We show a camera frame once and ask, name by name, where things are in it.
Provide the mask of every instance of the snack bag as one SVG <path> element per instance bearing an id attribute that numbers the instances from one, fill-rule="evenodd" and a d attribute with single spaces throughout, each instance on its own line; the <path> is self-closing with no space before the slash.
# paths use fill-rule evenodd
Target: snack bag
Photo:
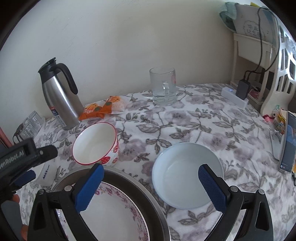
<path id="1" fill-rule="evenodd" d="M 294 165 L 293 165 L 293 168 L 292 168 L 292 172 L 296 173 L 296 159 L 294 160 Z"/>
<path id="2" fill-rule="evenodd" d="M 126 96 L 110 96 L 99 112 L 103 114 L 121 114 L 130 99 L 130 97 Z"/>
<path id="3" fill-rule="evenodd" d="M 102 108 L 104 101 L 98 101 L 92 104 L 87 105 L 84 108 L 83 113 L 79 117 L 79 120 L 85 120 L 89 118 L 104 118 L 105 114 L 100 113 L 100 109 Z"/>

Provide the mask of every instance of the white wall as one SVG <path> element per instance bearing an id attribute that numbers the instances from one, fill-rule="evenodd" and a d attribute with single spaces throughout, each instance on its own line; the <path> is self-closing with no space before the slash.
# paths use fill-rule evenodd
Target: white wall
<path id="1" fill-rule="evenodd" d="M 0 126 L 11 139 L 33 110 L 52 116 L 38 69 L 56 57 L 83 104 L 149 89 L 149 69 L 177 83 L 230 80 L 233 40 L 219 0 L 41 0 L 0 51 Z"/>

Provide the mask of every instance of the black charger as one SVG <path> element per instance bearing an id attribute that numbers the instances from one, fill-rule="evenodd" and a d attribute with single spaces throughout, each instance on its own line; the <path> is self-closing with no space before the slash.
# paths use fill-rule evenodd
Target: black charger
<path id="1" fill-rule="evenodd" d="M 244 79 L 239 81 L 239 84 L 237 86 L 237 92 L 236 92 L 236 96 L 241 98 L 242 100 L 244 100 L 247 95 L 248 92 L 251 90 L 251 84 L 249 81 L 245 81 Z"/>

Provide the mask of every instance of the stainless steel thermos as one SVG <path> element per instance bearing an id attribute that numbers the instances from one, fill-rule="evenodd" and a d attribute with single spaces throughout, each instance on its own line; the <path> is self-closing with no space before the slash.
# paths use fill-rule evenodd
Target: stainless steel thermos
<path id="1" fill-rule="evenodd" d="M 78 89 L 68 67 L 62 63 L 56 64 L 53 58 L 38 73 L 45 101 L 63 129 L 77 126 L 84 107 L 77 96 Z"/>

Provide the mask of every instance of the red and white bowl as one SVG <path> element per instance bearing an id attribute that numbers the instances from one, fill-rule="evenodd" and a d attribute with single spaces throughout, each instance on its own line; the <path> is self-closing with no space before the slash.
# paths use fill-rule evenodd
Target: red and white bowl
<path id="1" fill-rule="evenodd" d="M 111 124 L 100 122 L 80 133 L 73 145 L 73 157 L 81 165 L 100 163 L 113 166 L 118 161 L 119 142 Z"/>

